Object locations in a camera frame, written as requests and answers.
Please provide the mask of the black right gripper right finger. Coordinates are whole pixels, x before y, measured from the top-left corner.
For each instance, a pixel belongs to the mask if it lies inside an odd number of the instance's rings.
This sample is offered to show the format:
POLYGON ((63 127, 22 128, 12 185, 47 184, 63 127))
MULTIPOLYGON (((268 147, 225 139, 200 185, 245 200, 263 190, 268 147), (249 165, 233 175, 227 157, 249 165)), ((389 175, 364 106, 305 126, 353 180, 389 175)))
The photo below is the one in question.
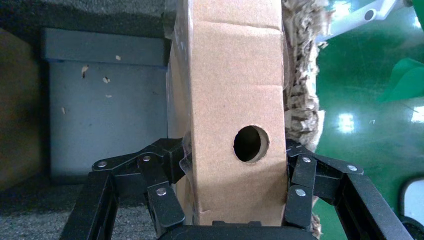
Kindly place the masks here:
POLYGON ((309 230, 313 197, 331 206, 349 240, 410 240, 412 236, 364 170, 313 153, 286 139, 288 192, 284 224, 309 230))

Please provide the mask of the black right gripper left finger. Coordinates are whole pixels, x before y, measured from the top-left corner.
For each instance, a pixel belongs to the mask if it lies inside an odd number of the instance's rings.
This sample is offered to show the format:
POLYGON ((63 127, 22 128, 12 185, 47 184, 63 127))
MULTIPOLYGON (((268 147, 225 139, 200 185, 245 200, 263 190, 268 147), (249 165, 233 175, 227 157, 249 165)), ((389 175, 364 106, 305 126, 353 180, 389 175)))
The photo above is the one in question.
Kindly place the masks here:
POLYGON ((179 227, 185 214, 172 188, 184 176, 182 138, 161 138, 142 150, 96 161, 61 240, 110 240, 121 197, 145 201, 158 237, 179 227))

